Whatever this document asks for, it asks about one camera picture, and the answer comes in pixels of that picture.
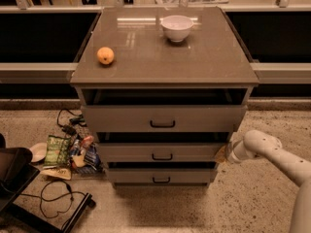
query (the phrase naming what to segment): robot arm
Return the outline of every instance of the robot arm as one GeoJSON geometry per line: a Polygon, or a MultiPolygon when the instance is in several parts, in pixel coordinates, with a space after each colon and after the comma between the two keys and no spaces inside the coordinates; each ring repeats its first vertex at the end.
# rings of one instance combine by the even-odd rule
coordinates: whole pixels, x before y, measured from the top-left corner
{"type": "Polygon", "coordinates": [[[268,159],[298,186],[311,179],[311,162],[283,150],[279,139],[257,130],[247,132],[244,139],[226,153],[232,163],[258,156],[268,159]]]}
{"type": "Polygon", "coordinates": [[[283,150],[279,139],[257,130],[247,132],[242,141],[226,149],[226,159],[231,163],[259,156],[268,159],[300,187],[290,233],[311,232],[311,162],[283,150]]]}

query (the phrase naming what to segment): power cord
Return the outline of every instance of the power cord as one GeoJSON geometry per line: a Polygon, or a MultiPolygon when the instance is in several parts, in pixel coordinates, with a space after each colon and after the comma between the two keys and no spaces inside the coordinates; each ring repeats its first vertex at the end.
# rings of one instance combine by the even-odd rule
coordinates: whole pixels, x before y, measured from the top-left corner
{"type": "Polygon", "coordinates": [[[45,218],[50,219],[50,218],[56,218],[56,217],[58,217],[60,214],[65,214],[65,213],[67,213],[67,212],[69,211],[69,209],[71,208],[72,203],[73,203],[73,201],[74,201],[74,196],[73,196],[73,194],[81,194],[81,195],[84,195],[84,196],[85,196],[85,194],[82,193],[82,192],[80,192],[80,191],[72,191],[72,188],[71,188],[71,186],[70,186],[69,183],[66,183],[66,182],[63,181],[63,180],[55,180],[55,181],[52,181],[52,182],[50,182],[50,183],[47,183],[47,184],[42,188],[41,193],[40,193],[40,196],[32,195],[32,194],[26,194],[26,193],[22,193],[21,195],[22,195],[22,196],[27,196],[27,197],[33,197],[33,198],[38,198],[38,199],[40,199],[40,206],[39,206],[40,212],[42,213],[42,215],[43,215],[45,218]],[[67,190],[68,190],[68,192],[67,192],[67,193],[64,193],[64,194],[62,194],[62,195],[60,195],[60,196],[58,196],[58,197],[55,197],[55,198],[53,198],[53,199],[47,199],[47,198],[45,198],[45,197],[44,197],[44,191],[45,191],[45,190],[47,189],[47,187],[48,187],[49,185],[51,185],[52,183],[64,183],[65,186],[66,186],[66,188],[67,188],[67,190]],[[66,210],[64,210],[64,211],[56,211],[56,215],[54,215],[54,216],[48,216],[48,215],[44,212],[44,210],[43,210],[43,204],[44,204],[44,202],[53,202],[53,201],[59,200],[59,199],[61,199],[61,198],[63,198],[63,197],[66,197],[66,196],[68,196],[68,195],[70,195],[70,205],[69,205],[69,207],[68,207],[66,210]]]}
{"type": "Polygon", "coordinates": [[[68,109],[61,109],[58,113],[58,116],[57,116],[57,125],[59,127],[62,128],[62,131],[65,132],[66,134],[68,135],[71,135],[71,136],[74,136],[77,134],[77,130],[73,127],[74,125],[79,125],[81,127],[86,127],[86,124],[85,124],[85,120],[84,120],[84,117],[82,114],[79,114],[79,115],[76,115],[74,113],[72,113],[70,110],[68,109]],[[60,118],[60,115],[62,112],[67,112],[69,114],[71,114],[72,116],[74,116],[73,118],[70,118],[69,119],[69,122],[71,125],[68,125],[68,124],[65,124],[65,125],[62,125],[59,123],[59,118],[60,118]]]}

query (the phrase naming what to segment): cabinet top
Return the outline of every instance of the cabinet top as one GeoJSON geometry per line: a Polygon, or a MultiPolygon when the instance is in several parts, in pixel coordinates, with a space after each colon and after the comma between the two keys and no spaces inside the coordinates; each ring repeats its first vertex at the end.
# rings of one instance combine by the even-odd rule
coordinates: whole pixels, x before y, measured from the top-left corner
{"type": "Polygon", "coordinates": [[[256,85],[244,51],[220,8],[104,9],[73,74],[73,85],[256,85]],[[190,17],[194,27],[171,43],[161,20],[190,17]],[[115,60],[104,66],[97,51],[109,47],[115,60]]]}

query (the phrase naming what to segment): floor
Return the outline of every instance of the floor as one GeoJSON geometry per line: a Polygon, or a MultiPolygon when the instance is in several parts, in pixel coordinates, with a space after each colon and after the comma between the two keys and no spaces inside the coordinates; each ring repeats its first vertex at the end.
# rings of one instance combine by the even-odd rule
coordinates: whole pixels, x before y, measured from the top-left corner
{"type": "MultiPolygon", "coordinates": [[[[45,142],[49,135],[63,136],[56,125],[59,109],[66,102],[2,101],[0,132],[8,147],[30,148],[45,142]]],[[[71,115],[63,112],[59,121],[71,115]]],[[[249,111],[232,140],[240,140],[250,129],[278,137],[285,150],[311,160],[311,100],[250,101],[249,111]]],[[[72,232],[107,233],[188,233],[188,232],[288,232],[298,188],[265,159],[241,164],[223,163],[208,188],[205,186],[117,186],[105,175],[73,175],[69,181],[75,191],[90,193],[96,207],[87,209],[72,232]]],[[[51,179],[39,175],[24,193],[39,195],[51,179]]],[[[55,183],[46,196],[66,192],[55,183]]],[[[81,196],[67,214],[50,223],[61,227],[73,213],[81,196]]],[[[19,196],[17,204],[33,214],[39,211],[39,199],[19,196]]],[[[45,203],[44,211],[54,216],[66,210],[69,197],[45,203]]],[[[0,217],[0,232],[34,232],[9,216],[0,217]]]]}

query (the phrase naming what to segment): black cable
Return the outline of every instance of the black cable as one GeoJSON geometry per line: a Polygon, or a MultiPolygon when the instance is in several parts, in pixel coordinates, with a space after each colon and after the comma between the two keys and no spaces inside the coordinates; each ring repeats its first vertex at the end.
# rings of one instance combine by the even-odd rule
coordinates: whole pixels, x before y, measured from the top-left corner
{"type": "Polygon", "coordinates": [[[65,181],[56,180],[56,181],[52,181],[52,182],[50,182],[50,183],[47,183],[47,184],[42,188],[41,193],[40,193],[40,196],[32,195],[32,194],[26,194],[26,193],[22,193],[21,195],[22,195],[22,196],[33,197],[33,198],[39,198],[39,199],[40,199],[39,209],[40,209],[42,215],[43,215],[45,218],[56,218],[56,217],[58,217],[60,214],[65,214],[65,213],[67,213],[67,212],[69,211],[69,209],[71,208],[72,203],[73,203],[73,201],[74,201],[73,194],[81,194],[81,195],[84,195],[84,194],[83,194],[82,192],[80,192],[80,191],[72,191],[71,186],[70,186],[68,183],[66,183],[65,181]],[[67,190],[68,190],[69,192],[64,193],[64,194],[62,194],[62,195],[60,195],[60,196],[58,196],[58,197],[55,197],[55,198],[53,198],[53,199],[47,199],[47,198],[45,198],[45,197],[44,197],[44,191],[46,190],[46,188],[47,188],[50,184],[56,183],[56,182],[64,183],[64,184],[66,185],[67,190]],[[56,211],[56,215],[54,215],[54,216],[47,216],[47,215],[45,214],[45,212],[44,212],[44,210],[43,210],[43,202],[53,202],[53,201],[59,200],[59,199],[65,197],[65,196],[68,196],[68,195],[70,195],[70,205],[69,205],[69,207],[68,207],[65,211],[56,211]]]}
{"type": "Polygon", "coordinates": [[[77,125],[79,125],[80,127],[83,127],[83,128],[87,127],[86,123],[81,124],[81,123],[79,122],[79,123],[77,123],[77,125]]]}
{"type": "Polygon", "coordinates": [[[63,127],[63,126],[64,126],[64,125],[61,125],[61,124],[59,123],[60,114],[61,114],[62,112],[64,112],[64,111],[66,111],[67,113],[69,113],[69,114],[71,114],[72,116],[75,116],[75,117],[79,117],[79,116],[80,116],[80,115],[74,114],[73,112],[71,112],[71,111],[68,110],[68,109],[61,109],[61,110],[59,111],[59,113],[58,113],[58,116],[57,116],[57,125],[58,125],[59,127],[63,127]]]}

